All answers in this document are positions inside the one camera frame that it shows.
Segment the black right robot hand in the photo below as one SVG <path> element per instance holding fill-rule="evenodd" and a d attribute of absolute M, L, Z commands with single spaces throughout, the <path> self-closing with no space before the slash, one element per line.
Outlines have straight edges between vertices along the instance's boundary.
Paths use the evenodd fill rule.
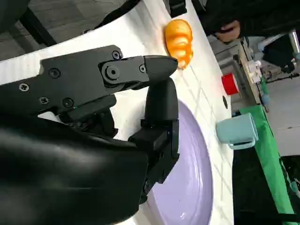
<path fill-rule="evenodd" d="M 110 225 L 127 220 L 179 159 L 170 56 L 123 58 L 104 46 L 41 61 L 0 87 L 0 222 Z M 115 94 L 148 88 L 141 129 L 115 139 Z"/>

